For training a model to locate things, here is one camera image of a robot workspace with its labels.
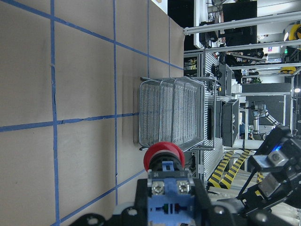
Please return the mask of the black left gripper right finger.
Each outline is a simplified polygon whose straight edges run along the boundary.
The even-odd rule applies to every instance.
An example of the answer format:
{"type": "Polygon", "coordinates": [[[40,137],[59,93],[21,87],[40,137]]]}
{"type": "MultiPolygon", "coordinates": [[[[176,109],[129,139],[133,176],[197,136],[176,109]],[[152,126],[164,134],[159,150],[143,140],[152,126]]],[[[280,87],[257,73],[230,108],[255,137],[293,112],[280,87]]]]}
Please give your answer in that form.
{"type": "Polygon", "coordinates": [[[237,226],[234,218],[234,208],[225,202],[211,203],[204,184],[194,178],[195,208],[194,220],[197,226],[237,226]]]}

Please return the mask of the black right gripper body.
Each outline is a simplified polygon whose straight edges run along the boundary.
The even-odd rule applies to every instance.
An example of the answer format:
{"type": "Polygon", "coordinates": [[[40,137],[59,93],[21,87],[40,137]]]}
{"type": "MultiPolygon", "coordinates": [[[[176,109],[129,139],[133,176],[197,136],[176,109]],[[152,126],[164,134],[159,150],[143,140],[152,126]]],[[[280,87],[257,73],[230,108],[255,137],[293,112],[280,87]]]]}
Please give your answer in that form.
{"type": "Polygon", "coordinates": [[[252,173],[267,173],[258,184],[243,186],[235,198],[218,200],[218,226],[287,226],[271,213],[282,202],[301,207],[301,141],[286,126],[273,129],[249,158],[252,173]]]}

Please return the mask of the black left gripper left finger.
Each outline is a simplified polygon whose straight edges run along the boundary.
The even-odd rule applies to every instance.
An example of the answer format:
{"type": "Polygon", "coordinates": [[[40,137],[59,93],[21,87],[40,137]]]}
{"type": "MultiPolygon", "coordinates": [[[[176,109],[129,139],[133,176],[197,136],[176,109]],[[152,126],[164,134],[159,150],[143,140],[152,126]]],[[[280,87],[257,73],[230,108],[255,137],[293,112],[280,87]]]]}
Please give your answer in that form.
{"type": "Polygon", "coordinates": [[[147,179],[137,181],[135,200],[119,204],[110,218],[111,226],[147,226],[147,179]]]}

